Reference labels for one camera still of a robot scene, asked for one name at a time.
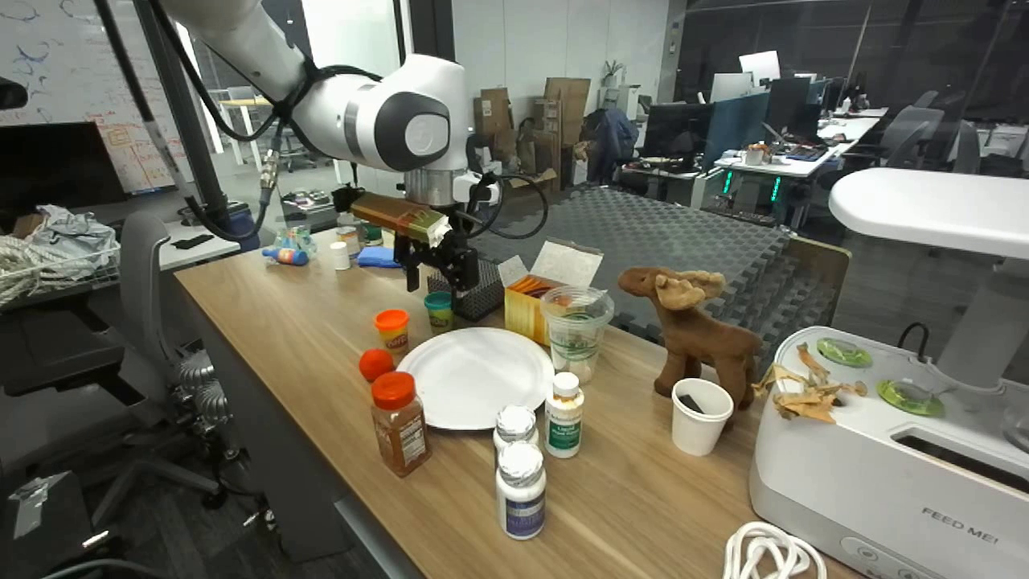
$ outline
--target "robotic arm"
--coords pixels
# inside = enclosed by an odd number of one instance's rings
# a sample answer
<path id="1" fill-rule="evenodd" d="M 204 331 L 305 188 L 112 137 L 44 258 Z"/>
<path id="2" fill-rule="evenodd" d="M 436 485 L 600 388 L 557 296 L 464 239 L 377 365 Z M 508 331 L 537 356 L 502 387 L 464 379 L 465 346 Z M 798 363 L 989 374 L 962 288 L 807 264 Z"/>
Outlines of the robotic arm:
<path id="1" fill-rule="evenodd" d="M 410 54 L 381 81 L 361 76 L 353 66 L 317 69 L 286 43 L 259 0 L 161 0 L 161 5 L 248 76 L 277 111 L 288 117 L 310 149 L 403 171 L 407 199 L 452 217 L 459 216 L 450 211 L 457 201 L 499 199 L 489 179 L 478 183 L 465 171 L 469 101 L 459 63 Z M 457 288 L 477 286 L 469 279 L 477 268 L 465 264 L 477 259 L 465 231 L 469 226 L 457 217 L 436 247 L 403 240 L 398 259 L 407 271 L 407 286 L 413 286 L 418 259 L 440 268 Z"/>

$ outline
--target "white robotic arm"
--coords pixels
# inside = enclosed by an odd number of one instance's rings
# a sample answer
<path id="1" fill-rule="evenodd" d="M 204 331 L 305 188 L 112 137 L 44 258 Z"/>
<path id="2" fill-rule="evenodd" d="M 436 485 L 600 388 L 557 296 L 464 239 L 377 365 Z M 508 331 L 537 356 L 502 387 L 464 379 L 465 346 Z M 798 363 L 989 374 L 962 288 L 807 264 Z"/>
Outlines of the white robotic arm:
<path id="1" fill-rule="evenodd" d="M 226 57 L 267 101 L 286 105 L 299 137 L 314 152 L 365 167 L 403 171 L 407 197 L 425 206 L 469 199 L 469 96 L 452 61 L 410 54 L 381 81 L 317 75 L 286 43 L 259 0 L 161 0 L 201 44 Z"/>

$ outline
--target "white bottle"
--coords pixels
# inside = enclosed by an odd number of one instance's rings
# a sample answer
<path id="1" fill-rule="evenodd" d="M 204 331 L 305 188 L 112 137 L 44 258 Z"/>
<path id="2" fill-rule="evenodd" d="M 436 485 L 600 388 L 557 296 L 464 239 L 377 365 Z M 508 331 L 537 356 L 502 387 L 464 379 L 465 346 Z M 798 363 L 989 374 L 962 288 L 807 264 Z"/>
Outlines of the white bottle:
<path id="1" fill-rule="evenodd" d="M 537 445 L 508 445 L 496 466 L 499 521 L 512 541 L 531 541 L 542 529 L 546 469 Z"/>
<path id="2" fill-rule="evenodd" d="M 519 442 L 540 448 L 537 414 L 523 406 L 505 406 L 492 428 L 496 453 Z"/>
<path id="3" fill-rule="evenodd" d="M 546 453 L 575 458 L 581 448 L 581 402 L 575 374 L 553 375 L 553 394 L 546 399 Z"/>

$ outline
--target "label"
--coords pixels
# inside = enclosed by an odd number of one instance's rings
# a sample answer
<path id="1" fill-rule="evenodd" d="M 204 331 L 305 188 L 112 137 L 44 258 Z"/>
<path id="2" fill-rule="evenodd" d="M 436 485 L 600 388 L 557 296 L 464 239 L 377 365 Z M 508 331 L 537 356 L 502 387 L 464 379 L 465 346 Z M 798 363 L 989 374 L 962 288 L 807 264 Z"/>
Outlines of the label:
<path id="1" fill-rule="evenodd" d="M 413 464 L 425 453 L 421 420 L 410 420 L 405 432 L 398 432 L 398 451 L 403 451 L 405 464 Z"/>
<path id="2" fill-rule="evenodd" d="M 579 420 L 551 420 L 546 424 L 546 445 L 553 451 L 575 451 L 579 436 L 581 436 Z"/>
<path id="3" fill-rule="evenodd" d="M 542 495 L 531 501 L 512 501 L 505 498 L 505 529 L 512 537 L 537 537 L 542 527 Z"/>

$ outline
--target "floor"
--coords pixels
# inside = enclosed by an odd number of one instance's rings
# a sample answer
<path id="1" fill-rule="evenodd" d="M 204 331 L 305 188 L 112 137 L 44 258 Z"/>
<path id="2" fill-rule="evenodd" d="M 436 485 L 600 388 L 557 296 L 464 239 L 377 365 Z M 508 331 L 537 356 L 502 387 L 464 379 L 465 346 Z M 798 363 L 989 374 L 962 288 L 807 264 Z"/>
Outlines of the floor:
<path id="1" fill-rule="evenodd" d="M 214 164 L 223 188 L 232 199 L 258 199 L 258 178 L 249 167 L 238 167 L 232 155 L 214 157 Z M 330 167 L 303 167 L 280 179 L 280 193 L 334 185 L 338 178 Z M 537 211 L 534 197 L 508 201 L 508 217 L 531 211 Z M 267 216 L 267 228 L 277 226 L 280 206 Z M 932 356 L 966 313 L 974 282 L 989 271 L 986 258 L 871 240 L 843 228 L 818 226 L 809 228 L 809 239 L 852 251 L 852 268 L 836 303 L 836 328 L 868 334 L 873 342 L 896 342 L 909 320 L 923 320 L 932 328 Z M 353 552 L 338 561 L 296 565 L 277 549 L 273 535 L 259 525 L 245 525 L 249 513 L 254 505 L 248 498 L 232 498 L 211 511 L 194 493 L 150 481 L 128 501 L 122 519 L 124 535 L 131 537 L 122 555 L 188 579 L 377 576 L 358 543 Z"/>

